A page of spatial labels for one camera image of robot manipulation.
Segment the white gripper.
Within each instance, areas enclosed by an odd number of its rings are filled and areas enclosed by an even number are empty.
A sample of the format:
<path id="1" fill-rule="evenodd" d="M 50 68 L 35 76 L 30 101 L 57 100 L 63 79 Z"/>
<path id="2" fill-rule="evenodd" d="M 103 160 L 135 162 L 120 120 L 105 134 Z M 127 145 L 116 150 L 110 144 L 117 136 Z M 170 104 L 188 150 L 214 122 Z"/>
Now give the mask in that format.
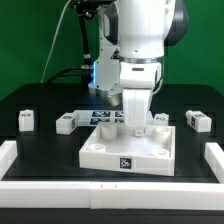
<path id="1" fill-rule="evenodd" d="M 120 85 L 125 125 L 135 130 L 135 136 L 145 135 L 147 116 L 153 89 L 161 78 L 161 64 L 133 64 L 121 62 Z"/>

